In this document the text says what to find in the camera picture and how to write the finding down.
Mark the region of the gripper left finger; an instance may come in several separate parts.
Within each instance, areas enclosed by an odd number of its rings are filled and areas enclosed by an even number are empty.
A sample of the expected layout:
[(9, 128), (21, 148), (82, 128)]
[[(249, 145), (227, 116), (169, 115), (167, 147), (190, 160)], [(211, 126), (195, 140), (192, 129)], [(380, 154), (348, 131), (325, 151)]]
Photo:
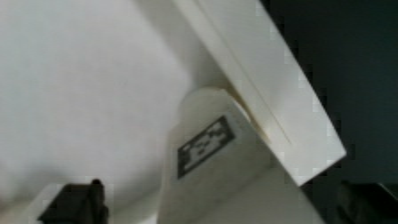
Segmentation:
[(28, 211), (23, 224), (108, 224), (105, 185), (98, 179), (62, 186), (46, 206)]

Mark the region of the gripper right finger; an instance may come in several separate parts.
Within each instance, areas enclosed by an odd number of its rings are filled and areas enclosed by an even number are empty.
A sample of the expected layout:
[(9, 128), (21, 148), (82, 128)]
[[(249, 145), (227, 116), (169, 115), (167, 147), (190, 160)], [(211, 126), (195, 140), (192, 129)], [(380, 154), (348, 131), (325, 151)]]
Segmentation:
[(398, 183), (341, 182), (334, 224), (398, 224)]

